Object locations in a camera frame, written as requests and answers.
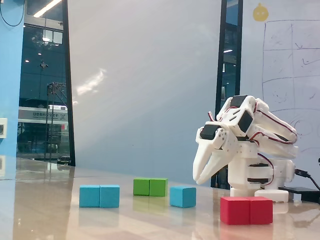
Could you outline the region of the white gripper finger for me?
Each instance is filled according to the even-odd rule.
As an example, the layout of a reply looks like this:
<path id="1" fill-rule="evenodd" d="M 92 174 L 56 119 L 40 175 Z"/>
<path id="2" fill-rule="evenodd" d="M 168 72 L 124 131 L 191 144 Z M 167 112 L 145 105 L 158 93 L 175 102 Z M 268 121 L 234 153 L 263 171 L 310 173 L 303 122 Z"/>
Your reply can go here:
<path id="1" fill-rule="evenodd" d="M 193 180 L 207 181 L 212 175 L 213 163 L 210 160 L 215 147 L 209 142 L 199 142 L 193 161 Z"/>
<path id="2" fill-rule="evenodd" d="M 234 158 L 234 153 L 233 152 L 224 152 L 223 150 L 215 150 L 215 151 L 213 151 L 212 155 L 210 157 L 210 160 L 213 163 L 213 167 L 212 167 L 212 171 L 211 171 L 212 172 L 212 176 L 214 174 L 216 174 L 224 166 L 226 166 L 228 163 L 230 163 L 233 158 Z M 207 180 L 197 180 L 196 183 L 198 185 L 201 185 L 201 184 L 205 183 L 206 181 Z"/>

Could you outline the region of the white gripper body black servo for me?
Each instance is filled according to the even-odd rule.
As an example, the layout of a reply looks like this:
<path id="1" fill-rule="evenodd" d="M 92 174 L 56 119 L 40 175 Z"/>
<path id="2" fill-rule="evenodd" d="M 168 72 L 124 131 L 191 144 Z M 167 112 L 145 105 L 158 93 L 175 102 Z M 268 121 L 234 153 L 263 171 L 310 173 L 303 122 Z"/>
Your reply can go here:
<path id="1" fill-rule="evenodd" d="M 214 150 L 232 152 L 237 142 L 237 137 L 231 129 L 218 121 L 207 121 L 196 133 L 198 153 L 211 153 Z"/>

